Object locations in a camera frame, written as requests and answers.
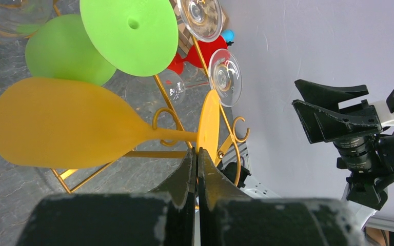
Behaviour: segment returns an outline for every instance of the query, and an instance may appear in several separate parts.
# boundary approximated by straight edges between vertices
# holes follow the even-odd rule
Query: camera
[[[347,200],[380,210],[394,182],[394,135],[382,134],[384,127],[394,126],[394,90],[386,102],[362,100],[339,108],[343,101],[367,95],[367,87],[330,87],[302,79],[295,86],[304,100],[292,105],[307,139],[332,142],[340,155],[337,168],[351,171]]]

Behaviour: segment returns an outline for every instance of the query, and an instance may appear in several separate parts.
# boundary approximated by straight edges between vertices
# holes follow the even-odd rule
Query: plastic wine glass
[[[199,131],[184,132],[145,123],[119,96],[82,81],[31,77],[0,97],[0,155],[22,166],[92,168],[114,161],[155,139],[196,142],[215,160],[219,106],[206,96]]]
[[[61,15],[40,27],[26,44],[25,59],[32,76],[98,86],[116,71],[91,43],[78,14]]]
[[[0,42],[35,32],[50,17],[52,0],[0,0]]]
[[[223,19],[218,0],[179,0],[178,9],[186,28],[198,40],[209,43],[220,36]]]
[[[220,103],[225,107],[233,107],[241,96],[242,79],[238,61],[226,49],[218,49],[209,62],[209,81],[194,81],[184,83],[181,77],[169,70],[164,70],[159,77],[163,86],[173,103],[179,105],[185,99],[185,91],[198,86],[210,85],[216,90],[220,98]],[[126,101],[134,108],[140,109],[147,105],[149,110],[153,110],[156,101],[161,101],[161,95],[155,83],[145,79],[135,79],[126,87]]]

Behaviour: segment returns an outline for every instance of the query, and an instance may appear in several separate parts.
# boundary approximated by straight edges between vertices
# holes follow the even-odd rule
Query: gold metal rack
[[[58,2],[58,0],[54,0],[53,1],[53,8],[57,14],[57,16],[60,16],[61,13],[58,9],[58,7],[56,6],[56,2]],[[193,36],[192,40],[194,42],[194,46],[195,49],[197,50],[197,53],[199,55],[200,61],[203,65],[203,69],[205,71],[206,76],[209,78],[209,74],[208,74],[208,68],[206,66],[205,60],[203,58],[202,52],[200,50],[200,46],[199,43],[197,42],[197,39]],[[165,103],[167,104],[168,108],[172,111],[173,113],[173,118],[178,119],[178,115],[176,113],[176,110],[174,109],[173,104],[170,101],[170,98],[168,97],[167,92],[165,91],[164,86],[162,85],[162,82],[159,78],[158,75],[154,75],[153,76],[156,84],[162,94],[162,97],[164,98]],[[242,116],[238,116],[233,120],[233,124],[232,127],[230,127],[226,113],[224,112],[224,108],[223,106],[220,104],[220,113],[223,116],[223,120],[224,123],[226,124],[227,127],[227,131],[229,132],[229,136],[227,136],[226,140],[223,142],[223,144],[221,145],[221,147],[218,149],[218,154],[217,154],[217,158],[215,160],[215,166],[218,166],[218,164],[220,163],[221,159],[224,156],[224,153],[227,152],[227,150],[229,149],[230,146],[233,145],[235,152],[236,152],[236,156],[237,156],[237,175],[234,181],[234,184],[237,186],[239,179],[240,179],[240,173],[241,173],[241,157],[240,157],[240,152],[238,149],[238,142],[245,142],[248,138],[248,135],[250,133],[249,129],[247,129],[246,135],[244,138],[237,138],[236,133],[235,133],[235,127],[236,127],[236,123],[238,120],[242,120],[245,121],[245,119]],[[182,125],[182,123],[180,122],[180,120],[175,120],[177,126],[177,130],[181,130],[184,131],[184,127]],[[192,144],[190,142],[186,142],[186,145],[189,148],[192,148]],[[127,154],[124,155],[124,157],[148,157],[148,158],[183,158],[183,156],[185,156],[185,151],[131,151]],[[72,174],[74,174],[78,169],[69,169],[69,170],[65,170],[63,173],[59,174],[58,171],[56,169],[51,169],[53,175],[57,178],[57,180],[60,182],[60,184],[63,186],[64,190],[67,193],[73,193],[74,191],[76,191],[77,189],[79,189],[81,186],[83,186],[86,182],[90,181],[92,178],[94,178],[97,174],[99,174],[100,172],[102,172],[103,170],[105,170],[107,167],[109,167],[111,164],[113,164],[113,162],[107,163],[105,165],[103,165],[100,169],[98,169],[97,171],[95,171],[93,174],[91,174],[89,177],[87,177],[86,179],[84,179],[82,182],[80,182],[79,184],[77,184],[75,187],[70,188],[67,186],[67,184],[64,182],[64,180],[68,177],[70,177]]]

